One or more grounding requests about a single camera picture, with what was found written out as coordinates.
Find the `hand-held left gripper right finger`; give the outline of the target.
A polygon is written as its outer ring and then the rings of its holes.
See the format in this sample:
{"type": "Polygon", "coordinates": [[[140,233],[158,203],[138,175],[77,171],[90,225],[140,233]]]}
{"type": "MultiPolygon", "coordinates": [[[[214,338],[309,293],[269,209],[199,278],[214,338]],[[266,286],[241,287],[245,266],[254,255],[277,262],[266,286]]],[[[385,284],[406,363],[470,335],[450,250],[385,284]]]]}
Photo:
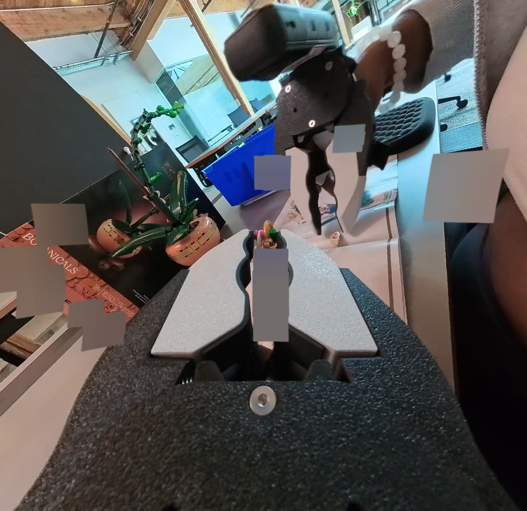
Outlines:
{"type": "Polygon", "coordinates": [[[288,230],[282,238],[293,270],[290,327],[320,343],[330,358],[375,356],[377,345],[333,259],[288,230]]]}

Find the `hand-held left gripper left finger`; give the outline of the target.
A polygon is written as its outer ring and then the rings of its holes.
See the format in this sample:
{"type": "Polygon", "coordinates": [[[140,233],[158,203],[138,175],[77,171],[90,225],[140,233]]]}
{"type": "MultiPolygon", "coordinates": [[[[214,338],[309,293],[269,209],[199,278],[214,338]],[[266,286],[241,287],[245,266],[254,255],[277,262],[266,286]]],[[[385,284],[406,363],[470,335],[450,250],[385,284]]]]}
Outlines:
{"type": "Polygon", "coordinates": [[[253,343],[246,287],[250,281],[253,231],[244,229],[191,267],[155,340],[151,355],[204,357],[222,343],[233,354],[253,343]]]}

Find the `small colourful toy brick assembly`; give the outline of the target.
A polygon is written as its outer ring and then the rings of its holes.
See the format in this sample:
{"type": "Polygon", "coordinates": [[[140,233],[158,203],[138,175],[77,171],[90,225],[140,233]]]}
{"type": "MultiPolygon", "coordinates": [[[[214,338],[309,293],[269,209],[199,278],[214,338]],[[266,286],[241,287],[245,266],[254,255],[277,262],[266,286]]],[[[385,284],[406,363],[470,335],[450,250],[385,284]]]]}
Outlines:
{"type": "Polygon", "coordinates": [[[266,220],[259,230],[253,231],[254,248],[285,249],[286,243],[271,220],[266,220]]]}

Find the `grey desk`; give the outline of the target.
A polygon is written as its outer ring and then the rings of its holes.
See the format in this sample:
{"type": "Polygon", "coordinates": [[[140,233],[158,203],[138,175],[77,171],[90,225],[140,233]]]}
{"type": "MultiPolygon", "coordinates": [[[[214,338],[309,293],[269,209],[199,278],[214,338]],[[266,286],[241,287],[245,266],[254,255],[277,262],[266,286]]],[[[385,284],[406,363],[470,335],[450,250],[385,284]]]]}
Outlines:
{"type": "MultiPolygon", "coordinates": [[[[306,237],[341,268],[352,271],[386,304],[392,275],[392,309],[425,344],[455,389],[444,224],[424,222],[426,187],[438,138],[398,155],[398,196],[393,205],[361,211],[357,235],[306,237]]],[[[74,344],[60,313],[23,318],[24,326],[2,343],[27,358],[19,366],[1,359],[1,415],[74,344]]]]}

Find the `person's right hand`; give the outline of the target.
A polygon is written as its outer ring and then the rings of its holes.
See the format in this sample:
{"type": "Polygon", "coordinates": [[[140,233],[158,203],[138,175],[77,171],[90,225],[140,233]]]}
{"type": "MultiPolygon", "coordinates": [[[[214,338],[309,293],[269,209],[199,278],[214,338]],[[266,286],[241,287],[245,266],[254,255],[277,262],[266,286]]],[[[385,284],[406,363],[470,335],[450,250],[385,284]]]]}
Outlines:
{"type": "Polygon", "coordinates": [[[357,58],[355,78],[363,83],[375,107],[393,86],[393,62],[392,50],[383,40],[371,43],[357,58]]]}

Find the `toy brick potted plant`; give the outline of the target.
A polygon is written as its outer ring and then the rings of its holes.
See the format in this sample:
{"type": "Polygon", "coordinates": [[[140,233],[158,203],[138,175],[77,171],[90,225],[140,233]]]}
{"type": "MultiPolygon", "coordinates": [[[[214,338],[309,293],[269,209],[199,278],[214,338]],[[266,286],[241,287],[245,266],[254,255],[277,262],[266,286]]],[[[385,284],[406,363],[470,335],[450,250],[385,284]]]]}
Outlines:
{"type": "Polygon", "coordinates": [[[126,217],[124,221],[111,219],[104,223],[108,231],[105,235],[113,241],[109,251],[110,258],[134,256],[143,248],[150,248],[155,242],[164,240],[167,256],[173,262],[189,267],[220,243],[217,223],[213,218],[198,212],[200,199],[187,198],[189,179],[186,169],[176,174],[168,196],[163,198],[160,191],[155,190],[155,183],[163,175],[157,172],[151,176],[139,152],[142,137],[152,129],[154,119],[161,116],[174,119],[183,109],[184,106],[175,102],[171,107],[159,105],[154,111],[142,111],[132,126],[130,145],[123,150],[133,161],[132,170],[109,149],[120,168],[153,206],[152,210],[133,222],[128,192],[122,182],[119,184],[126,217]]]}

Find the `blue plastic bin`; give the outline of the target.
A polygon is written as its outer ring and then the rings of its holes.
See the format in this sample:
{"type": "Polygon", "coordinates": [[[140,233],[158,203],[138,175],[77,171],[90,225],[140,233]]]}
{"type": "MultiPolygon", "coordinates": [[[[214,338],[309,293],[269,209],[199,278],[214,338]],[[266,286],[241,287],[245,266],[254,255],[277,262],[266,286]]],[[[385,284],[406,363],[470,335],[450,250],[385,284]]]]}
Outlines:
{"type": "Polygon", "coordinates": [[[274,136],[271,124],[202,170],[231,206],[247,204],[269,193],[254,188],[254,157],[274,155],[274,136]]]}

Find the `wooden table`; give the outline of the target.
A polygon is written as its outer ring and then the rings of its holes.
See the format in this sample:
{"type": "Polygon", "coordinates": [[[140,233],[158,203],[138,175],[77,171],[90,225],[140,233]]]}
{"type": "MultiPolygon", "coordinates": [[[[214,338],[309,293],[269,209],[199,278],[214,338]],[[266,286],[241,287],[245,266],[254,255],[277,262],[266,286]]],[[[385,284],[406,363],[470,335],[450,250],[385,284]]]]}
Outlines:
{"type": "Polygon", "coordinates": [[[271,103],[264,106],[261,110],[255,113],[255,115],[251,116],[249,119],[244,121],[240,127],[236,128],[233,132],[230,132],[223,141],[220,141],[217,145],[213,146],[212,148],[208,149],[207,151],[203,152],[200,156],[198,156],[196,159],[188,163],[185,168],[186,169],[192,169],[197,168],[198,165],[200,165],[206,158],[212,156],[217,151],[222,149],[226,144],[231,142],[233,139],[235,139],[238,135],[243,133],[247,128],[252,126],[257,122],[258,119],[261,119],[266,114],[270,113],[271,110],[276,106],[276,100],[272,101],[271,103]]]}

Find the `dark flower print toy box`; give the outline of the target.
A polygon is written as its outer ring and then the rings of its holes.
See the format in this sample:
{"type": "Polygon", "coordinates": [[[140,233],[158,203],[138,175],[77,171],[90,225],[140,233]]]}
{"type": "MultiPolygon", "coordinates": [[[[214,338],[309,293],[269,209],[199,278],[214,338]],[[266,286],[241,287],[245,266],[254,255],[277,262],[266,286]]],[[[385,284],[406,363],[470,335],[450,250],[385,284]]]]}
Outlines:
{"type": "Polygon", "coordinates": [[[119,191],[121,182],[130,198],[133,222],[153,209],[124,172],[113,172],[66,201],[85,205],[89,243],[51,246],[47,252],[52,265],[63,266],[66,304],[103,299],[106,312],[123,310],[129,320],[186,266],[167,256],[164,240],[134,256],[109,257],[113,241],[105,235],[108,231],[104,223],[111,219],[124,221],[126,217],[119,191]]]}

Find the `black mesh cushion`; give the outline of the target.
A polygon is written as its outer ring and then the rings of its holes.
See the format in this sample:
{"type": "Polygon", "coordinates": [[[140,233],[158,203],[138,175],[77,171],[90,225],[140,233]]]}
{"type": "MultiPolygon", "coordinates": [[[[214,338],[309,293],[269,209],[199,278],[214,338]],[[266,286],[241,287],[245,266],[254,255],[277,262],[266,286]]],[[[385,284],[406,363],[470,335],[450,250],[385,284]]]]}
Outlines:
{"type": "Polygon", "coordinates": [[[375,139],[386,146],[389,156],[397,155],[425,141],[434,132],[435,121],[433,99],[421,97],[377,116],[375,139]]]}

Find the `black office chair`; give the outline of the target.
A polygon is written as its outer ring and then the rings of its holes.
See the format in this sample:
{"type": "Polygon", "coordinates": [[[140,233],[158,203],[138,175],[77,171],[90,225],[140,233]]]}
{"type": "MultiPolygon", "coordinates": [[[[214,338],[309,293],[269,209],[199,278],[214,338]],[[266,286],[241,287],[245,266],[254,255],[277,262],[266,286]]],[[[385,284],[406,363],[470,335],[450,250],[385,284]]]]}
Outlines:
{"type": "Polygon", "coordinates": [[[175,149],[187,163],[191,163],[202,153],[209,150],[209,145],[203,142],[197,135],[175,149]]]}

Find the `black emblem box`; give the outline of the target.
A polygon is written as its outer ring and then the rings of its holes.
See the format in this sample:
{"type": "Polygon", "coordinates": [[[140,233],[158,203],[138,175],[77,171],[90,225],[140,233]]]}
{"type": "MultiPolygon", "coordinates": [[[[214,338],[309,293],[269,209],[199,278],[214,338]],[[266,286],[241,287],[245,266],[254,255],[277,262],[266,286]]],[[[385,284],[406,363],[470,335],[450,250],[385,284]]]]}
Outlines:
{"type": "MultiPolygon", "coordinates": [[[[142,155],[141,158],[151,177],[157,172],[163,174],[163,177],[154,183],[153,186],[155,190],[160,192],[160,197],[168,202],[167,197],[169,197],[172,183],[176,180],[178,172],[185,170],[184,165],[180,162],[175,152],[167,143],[158,145],[148,153],[142,155]]],[[[208,198],[201,182],[194,179],[194,175],[191,174],[190,171],[187,171],[187,180],[187,200],[191,201],[195,198],[199,199],[197,204],[197,214],[199,216],[207,215],[215,221],[219,229],[222,229],[226,222],[208,198]]]]}

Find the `person's leg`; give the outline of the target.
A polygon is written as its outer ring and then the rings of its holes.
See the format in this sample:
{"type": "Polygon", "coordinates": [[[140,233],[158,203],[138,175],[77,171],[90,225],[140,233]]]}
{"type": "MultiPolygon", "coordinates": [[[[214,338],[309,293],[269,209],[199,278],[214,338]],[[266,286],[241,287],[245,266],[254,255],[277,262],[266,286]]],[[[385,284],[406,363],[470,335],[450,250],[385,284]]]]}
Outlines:
{"type": "Polygon", "coordinates": [[[524,507],[526,221],[502,182],[492,224],[445,223],[460,404],[481,453],[524,507]]]}

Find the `person's light top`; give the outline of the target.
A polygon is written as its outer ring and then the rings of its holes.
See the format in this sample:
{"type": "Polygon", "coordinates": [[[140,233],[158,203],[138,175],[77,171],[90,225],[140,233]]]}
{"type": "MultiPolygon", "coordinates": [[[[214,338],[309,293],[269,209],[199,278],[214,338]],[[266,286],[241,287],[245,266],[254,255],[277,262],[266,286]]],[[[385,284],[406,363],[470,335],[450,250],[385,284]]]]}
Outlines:
{"type": "Polygon", "coordinates": [[[526,213],[526,0],[475,0],[484,140],[506,150],[503,177],[526,213]]]}

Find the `large black board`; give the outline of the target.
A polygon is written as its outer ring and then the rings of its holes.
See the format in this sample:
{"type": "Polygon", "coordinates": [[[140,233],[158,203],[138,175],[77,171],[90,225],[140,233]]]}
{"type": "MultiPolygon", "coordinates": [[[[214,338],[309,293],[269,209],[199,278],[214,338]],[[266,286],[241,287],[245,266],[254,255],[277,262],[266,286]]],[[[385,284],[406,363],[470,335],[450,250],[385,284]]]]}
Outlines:
{"type": "Polygon", "coordinates": [[[1,24],[1,231],[30,221],[118,170],[125,141],[15,33],[1,24]]]}

